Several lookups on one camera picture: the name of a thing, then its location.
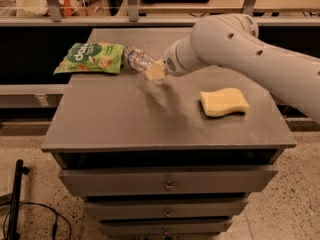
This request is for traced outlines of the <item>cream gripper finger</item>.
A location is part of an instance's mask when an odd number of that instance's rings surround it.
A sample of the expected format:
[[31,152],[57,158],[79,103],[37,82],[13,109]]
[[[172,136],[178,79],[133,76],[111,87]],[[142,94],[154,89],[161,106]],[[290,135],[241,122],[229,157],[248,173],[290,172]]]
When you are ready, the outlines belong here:
[[162,80],[167,75],[167,70],[162,60],[156,61],[146,71],[145,75],[150,81]]

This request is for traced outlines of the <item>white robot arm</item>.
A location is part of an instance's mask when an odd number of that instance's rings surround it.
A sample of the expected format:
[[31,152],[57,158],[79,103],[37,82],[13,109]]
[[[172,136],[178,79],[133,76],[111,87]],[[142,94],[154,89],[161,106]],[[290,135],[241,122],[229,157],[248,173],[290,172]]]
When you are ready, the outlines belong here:
[[258,35],[257,23],[247,14],[204,17],[145,74],[160,80],[209,65],[228,68],[320,123],[320,59],[264,43]]

